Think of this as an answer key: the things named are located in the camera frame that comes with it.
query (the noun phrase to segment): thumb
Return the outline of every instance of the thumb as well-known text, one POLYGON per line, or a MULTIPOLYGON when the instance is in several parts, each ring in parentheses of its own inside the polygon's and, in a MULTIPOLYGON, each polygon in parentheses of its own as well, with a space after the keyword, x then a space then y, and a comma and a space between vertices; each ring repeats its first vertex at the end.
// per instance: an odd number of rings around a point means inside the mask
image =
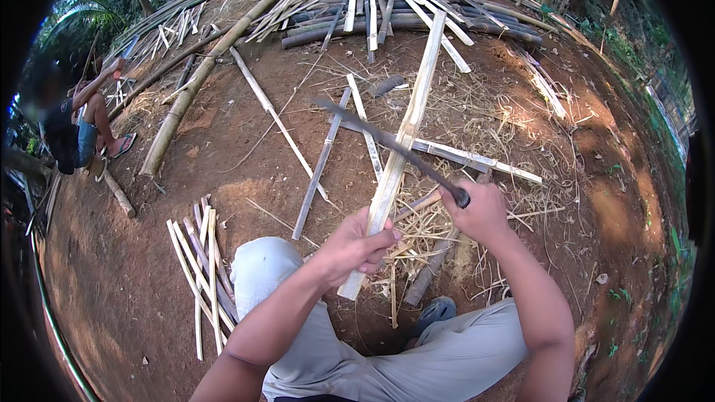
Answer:
POLYGON ((454 196, 451 192, 445 190, 443 187, 439 188, 440 194, 442 195, 442 204, 447 209, 448 213, 451 215, 455 213, 458 209, 457 202, 454 201, 454 196))
POLYGON ((362 238, 362 247, 364 248, 365 254, 369 255, 381 248, 392 246, 397 243, 399 238, 400 232, 397 230, 382 230, 380 233, 362 238))

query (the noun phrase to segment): gray pants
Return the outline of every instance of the gray pants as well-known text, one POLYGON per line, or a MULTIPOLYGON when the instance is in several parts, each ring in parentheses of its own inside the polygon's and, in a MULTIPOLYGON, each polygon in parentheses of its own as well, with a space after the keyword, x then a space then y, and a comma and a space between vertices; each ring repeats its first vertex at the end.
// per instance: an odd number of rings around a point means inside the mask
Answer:
MULTIPOLYGON (((236 250, 231 281, 244 317, 303 264, 279 237, 236 250)), ((335 394, 353 401, 462 402, 492 386, 527 354, 513 299, 431 324, 414 349, 363 357, 337 340, 319 300, 285 355, 263 380, 269 401, 279 396, 335 394)))

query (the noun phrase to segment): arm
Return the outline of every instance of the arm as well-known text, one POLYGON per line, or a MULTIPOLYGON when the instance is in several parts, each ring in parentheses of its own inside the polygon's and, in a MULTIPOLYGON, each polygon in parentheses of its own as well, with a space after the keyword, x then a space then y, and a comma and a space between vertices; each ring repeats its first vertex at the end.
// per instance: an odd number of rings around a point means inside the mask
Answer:
POLYGON ((484 245, 499 262, 514 295, 524 343, 531 353, 519 401, 565 401, 573 376, 575 337, 571 309, 557 284, 509 228, 494 184, 461 180, 472 202, 459 208, 449 192, 442 201, 454 225, 484 245))
POLYGON ((367 222, 367 207, 345 218, 307 263, 236 325, 192 401, 259 399, 268 368, 288 351, 323 293, 356 268, 375 272, 385 248, 397 242, 399 233, 390 221, 382 232, 363 237, 367 222))
POLYGON ((80 85, 78 84, 74 89, 74 97, 72 98, 72 112, 78 111, 83 105, 85 105, 87 101, 89 101, 89 98, 99 90, 102 84, 104 84, 104 81, 106 81, 108 77, 112 76, 115 70, 121 70, 122 68, 124 68, 124 59, 116 58, 112 65, 108 69, 100 72, 90 84, 87 84, 81 90, 79 89, 80 85))

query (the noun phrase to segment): sandal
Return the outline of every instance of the sandal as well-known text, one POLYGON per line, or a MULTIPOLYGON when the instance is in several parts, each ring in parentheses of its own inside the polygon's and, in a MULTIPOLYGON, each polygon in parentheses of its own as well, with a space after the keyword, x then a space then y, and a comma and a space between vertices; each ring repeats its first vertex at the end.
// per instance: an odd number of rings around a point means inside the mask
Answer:
POLYGON ((131 149, 131 147, 134 145, 134 142, 137 141, 137 133, 126 134, 124 137, 122 137, 122 139, 123 141, 121 143, 121 149, 115 156, 112 156, 112 160, 117 159, 117 157, 119 157, 121 154, 124 154, 131 149))
POLYGON ((420 335, 435 321, 449 320, 457 315, 457 305, 448 296, 439 296, 430 301, 427 307, 422 309, 417 325, 412 330, 410 337, 419 338, 420 335))

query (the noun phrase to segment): knife handle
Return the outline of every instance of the knife handle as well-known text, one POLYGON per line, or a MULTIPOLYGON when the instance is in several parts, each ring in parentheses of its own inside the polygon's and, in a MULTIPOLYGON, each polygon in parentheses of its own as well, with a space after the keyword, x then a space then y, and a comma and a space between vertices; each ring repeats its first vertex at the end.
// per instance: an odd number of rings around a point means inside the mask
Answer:
POLYGON ((457 206, 463 210, 464 208, 467 208, 467 205, 469 205, 469 202, 472 200, 469 198, 467 190, 464 188, 457 188, 457 194, 454 196, 454 201, 457 203, 457 206))

